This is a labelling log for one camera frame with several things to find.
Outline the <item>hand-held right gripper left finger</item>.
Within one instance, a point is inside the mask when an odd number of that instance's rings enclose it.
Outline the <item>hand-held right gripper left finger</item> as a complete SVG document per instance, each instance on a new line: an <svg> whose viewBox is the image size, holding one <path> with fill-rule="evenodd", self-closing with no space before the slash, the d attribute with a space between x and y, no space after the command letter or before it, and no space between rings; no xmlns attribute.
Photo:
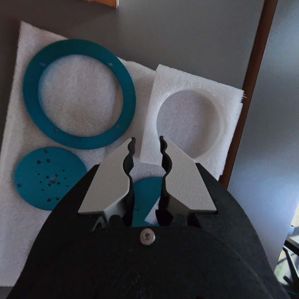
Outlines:
<svg viewBox="0 0 299 299"><path fill-rule="evenodd" d="M108 222L118 215L126 226L133 222L135 195L130 171L136 139L126 140L100 164L78 210L79 214L97 214Z"/></svg>

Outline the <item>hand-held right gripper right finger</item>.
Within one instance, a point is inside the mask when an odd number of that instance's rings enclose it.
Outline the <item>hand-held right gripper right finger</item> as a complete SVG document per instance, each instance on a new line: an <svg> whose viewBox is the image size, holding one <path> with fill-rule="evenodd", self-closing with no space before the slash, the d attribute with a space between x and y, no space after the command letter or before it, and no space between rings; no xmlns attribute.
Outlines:
<svg viewBox="0 0 299 299"><path fill-rule="evenodd" d="M195 214L217 214L217 208L195 161L164 136L159 137L162 154L161 196L156 218L169 226L177 215L188 222Z"/></svg>

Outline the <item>blue disc with few holes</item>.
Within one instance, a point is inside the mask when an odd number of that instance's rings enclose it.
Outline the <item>blue disc with few holes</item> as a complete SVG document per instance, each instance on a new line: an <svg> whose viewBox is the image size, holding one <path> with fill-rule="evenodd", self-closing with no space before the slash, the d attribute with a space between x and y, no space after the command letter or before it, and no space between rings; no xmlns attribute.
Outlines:
<svg viewBox="0 0 299 299"><path fill-rule="evenodd" d="M133 227L154 226L159 223L156 210L159 208L162 177L152 177L137 181L133 184L135 206L133 210Z"/></svg>

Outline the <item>blue disc with many holes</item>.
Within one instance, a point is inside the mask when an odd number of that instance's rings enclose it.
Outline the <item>blue disc with many holes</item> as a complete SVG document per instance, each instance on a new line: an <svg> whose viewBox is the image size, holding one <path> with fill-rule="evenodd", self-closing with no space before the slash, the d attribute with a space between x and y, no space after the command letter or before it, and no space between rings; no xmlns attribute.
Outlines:
<svg viewBox="0 0 299 299"><path fill-rule="evenodd" d="M52 211L87 172L84 163L72 152L44 147L20 160L14 172L14 185L28 204Z"/></svg>

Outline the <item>white foam block round cutout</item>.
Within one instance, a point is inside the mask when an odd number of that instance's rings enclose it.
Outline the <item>white foam block round cutout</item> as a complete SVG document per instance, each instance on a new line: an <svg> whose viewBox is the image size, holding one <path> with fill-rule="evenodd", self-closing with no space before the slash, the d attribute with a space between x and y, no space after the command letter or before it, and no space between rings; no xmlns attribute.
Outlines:
<svg viewBox="0 0 299 299"><path fill-rule="evenodd" d="M202 164L217 180L223 174L228 150L242 110L244 91L213 80L159 65L155 72L145 119L140 161L160 165L162 154L157 131L157 118L162 104L178 92L194 92L204 96L216 113L216 125L207 130L210 137L203 153L193 158Z"/></svg>

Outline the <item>grey desk with wooden edge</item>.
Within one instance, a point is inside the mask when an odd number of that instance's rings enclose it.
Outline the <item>grey desk with wooden edge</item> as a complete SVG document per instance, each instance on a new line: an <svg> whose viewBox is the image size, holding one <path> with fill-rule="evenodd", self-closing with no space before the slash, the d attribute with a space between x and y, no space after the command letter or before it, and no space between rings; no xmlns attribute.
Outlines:
<svg viewBox="0 0 299 299"><path fill-rule="evenodd" d="M241 88L264 1L1 1L1 138L19 22ZM278 1L229 183L272 267L298 204L298 1Z"/></svg>

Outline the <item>white foam sheet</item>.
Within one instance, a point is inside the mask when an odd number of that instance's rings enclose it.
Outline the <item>white foam sheet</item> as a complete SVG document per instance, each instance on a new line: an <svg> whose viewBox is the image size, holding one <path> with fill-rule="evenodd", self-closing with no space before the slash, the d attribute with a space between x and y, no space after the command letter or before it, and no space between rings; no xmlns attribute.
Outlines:
<svg viewBox="0 0 299 299"><path fill-rule="evenodd" d="M26 154L42 147L62 147L77 155L89 170L129 137L136 138L133 181L163 176L161 166L139 161L144 123L155 80L155 70L136 62L125 65L136 91L136 113L125 136L110 146L77 150L61 146L45 136L24 106L22 82L32 57L63 36L21 22L16 65L6 115L1 151L1 286L13 286L25 264L31 245L49 212L23 200L13 183L15 168ZM42 79L41 100L51 121L78 136L98 135L118 119L122 106L121 88L114 74L101 62L82 56L55 62Z"/></svg>

